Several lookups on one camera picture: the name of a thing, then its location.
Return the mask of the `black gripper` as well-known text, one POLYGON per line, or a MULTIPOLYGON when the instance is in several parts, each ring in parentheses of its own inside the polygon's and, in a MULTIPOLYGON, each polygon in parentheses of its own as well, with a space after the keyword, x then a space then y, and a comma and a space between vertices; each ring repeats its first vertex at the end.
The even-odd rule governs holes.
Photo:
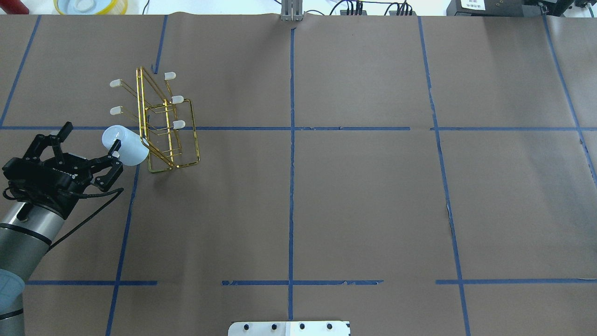
POLYGON ((87 160, 87 170, 68 172, 69 166, 57 167, 53 160, 39 161, 47 147, 51 147, 57 165, 67 161, 61 144, 73 130, 68 121, 57 134, 37 134, 22 158, 10 159, 2 168, 8 181, 4 196, 9 200, 30 203, 45 208, 67 219, 72 213, 79 194, 90 185, 107 193, 120 177, 124 168, 115 153, 121 148, 120 140, 114 140, 107 155, 87 160))

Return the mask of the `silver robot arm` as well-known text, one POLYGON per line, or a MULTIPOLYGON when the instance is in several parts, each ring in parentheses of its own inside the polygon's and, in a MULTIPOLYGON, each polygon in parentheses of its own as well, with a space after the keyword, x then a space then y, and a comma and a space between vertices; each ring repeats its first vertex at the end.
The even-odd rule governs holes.
POLYGON ((23 292, 39 262, 51 249, 76 232, 58 233, 83 199, 109 196, 113 202, 123 189, 111 187, 123 172, 117 157, 121 140, 113 140, 107 154, 84 159, 62 151, 73 130, 67 122, 56 134, 37 134, 21 157, 3 167, 7 187, 2 195, 14 204, 1 219, 1 334, 24 335, 23 292))

